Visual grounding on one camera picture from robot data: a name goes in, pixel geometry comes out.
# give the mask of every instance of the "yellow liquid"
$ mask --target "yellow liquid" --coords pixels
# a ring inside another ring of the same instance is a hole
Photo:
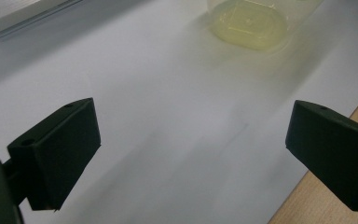
[[[231,44],[269,49],[286,36],[287,25],[273,7],[246,0],[229,0],[212,12],[212,31]]]

